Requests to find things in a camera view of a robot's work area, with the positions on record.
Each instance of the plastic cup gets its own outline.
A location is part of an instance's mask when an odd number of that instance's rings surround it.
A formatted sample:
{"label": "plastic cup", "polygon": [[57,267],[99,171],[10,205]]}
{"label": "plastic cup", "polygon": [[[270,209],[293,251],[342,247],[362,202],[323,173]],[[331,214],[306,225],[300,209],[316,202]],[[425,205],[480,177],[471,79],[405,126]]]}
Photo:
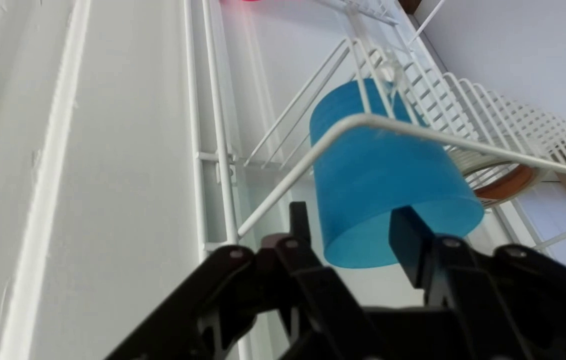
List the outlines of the plastic cup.
{"label": "plastic cup", "polygon": [[[375,82],[367,79],[371,108],[387,115]],[[408,119],[397,95],[397,118]],[[311,139],[338,119],[362,113],[356,82],[321,100],[311,119]],[[464,182],[441,143],[373,127],[356,127],[332,143],[315,164],[326,259],[342,267],[397,263],[389,243],[391,214],[413,205],[436,233],[466,235],[485,205]]]}

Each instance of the dishwasher rack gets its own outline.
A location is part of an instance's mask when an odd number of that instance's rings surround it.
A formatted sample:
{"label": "dishwasher rack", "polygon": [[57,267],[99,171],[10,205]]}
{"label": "dishwasher rack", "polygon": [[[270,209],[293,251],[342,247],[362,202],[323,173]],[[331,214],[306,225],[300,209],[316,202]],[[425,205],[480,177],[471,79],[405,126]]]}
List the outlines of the dishwasher rack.
{"label": "dishwasher rack", "polygon": [[[414,40],[418,40],[431,17],[414,32],[413,40],[405,40],[387,7],[375,12],[362,6],[371,1],[354,0],[321,1],[380,19],[397,33],[400,43],[383,48],[367,36],[342,37],[244,160],[234,160],[226,154],[221,133],[225,130],[223,126],[218,126],[221,130],[216,127],[221,145],[216,160],[221,166],[218,177],[226,209],[228,243],[246,235],[342,133],[360,126],[441,141],[448,152],[462,147],[498,157],[504,164],[526,164],[566,173],[566,119],[503,95],[483,83],[458,78],[453,72],[441,72],[434,64],[426,64],[416,56]],[[359,82],[365,112],[342,118],[315,145],[308,145],[306,121],[313,108],[321,95],[348,79]],[[385,93],[383,105],[389,115],[373,113],[365,79],[373,79],[379,93]],[[395,118],[391,105],[395,95],[406,100],[411,124]],[[263,147],[273,147],[267,160],[258,157]],[[228,162],[244,167],[287,171],[242,224],[237,224],[230,199],[233,177]],[[488,183],[496,173],[485,171],[480,175],[472,177],[471,183]]]}

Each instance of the white wire rack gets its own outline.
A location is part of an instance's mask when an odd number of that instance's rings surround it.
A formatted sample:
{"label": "white wire rack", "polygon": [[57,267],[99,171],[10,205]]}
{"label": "white wire rack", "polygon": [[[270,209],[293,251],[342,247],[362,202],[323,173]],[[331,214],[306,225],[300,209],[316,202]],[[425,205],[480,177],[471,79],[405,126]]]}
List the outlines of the white wire rack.
{"label": "white wire rack", "polygon": [[[371,112],[367,78],[385,93],[383,103],[389,115]],[[365,112],[342,118],[315,145],[308,145],[308,126],[304,121],[308,121],[311,110],[321,93],[334,83],[342,83],[342,79],[359,82]],[[406,100],[413,121],[395,119],[391,101],[397,92]],[[369,48],[360,40],[344,37],[244,160],[244,166],[255,166],[260,152],[268,147],[267,143],[275,141],[275,133],[283,132],[279,133],[281,141],[270,145],[268,157],[258,166],[279,166],[279,170],[289,171],[238,225],[238,235],[244,235],[303,177],[321,154],[344,132],[359,126],[416,136],[441,141],[448,149],[458,145],[498,156],[507,162],[566,173],[566,119],[486,90],[483,83],[422,66],[414,56],[408,62],[400,62],[395,51]]]}

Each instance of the blue cup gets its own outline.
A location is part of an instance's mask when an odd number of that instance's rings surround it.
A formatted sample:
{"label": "blue cup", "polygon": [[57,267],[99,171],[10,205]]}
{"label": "blue cup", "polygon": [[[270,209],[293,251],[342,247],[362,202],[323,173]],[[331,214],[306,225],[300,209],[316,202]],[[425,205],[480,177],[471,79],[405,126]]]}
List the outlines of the blue cup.
{"label": "blue cup", "polygon": [[[373,79],[365,82],[371,108],[387,115]],[[408,119],[405,101],[395,113]],[[362,113],[356,82],[321,100],[311,119],[311,139],[351,113]],[[413,205],[438,233],[466,235],[483,222],[485,205],[441,143],[375,127],[354,127],[315,164],[318,211],[326,259],[342,267],[397,263],[389,245],[391,214]]]}

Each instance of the white panel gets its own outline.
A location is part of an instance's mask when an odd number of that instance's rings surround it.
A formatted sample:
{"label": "white panel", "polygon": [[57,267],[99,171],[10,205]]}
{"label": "white panel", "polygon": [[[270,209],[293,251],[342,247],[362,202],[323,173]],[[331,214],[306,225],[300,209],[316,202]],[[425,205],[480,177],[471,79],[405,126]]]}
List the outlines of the white panel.
{"label": "white panel", "polygon": [[199,261],[182,49],[182,1],[95,1],[34,357],[104,357]]}

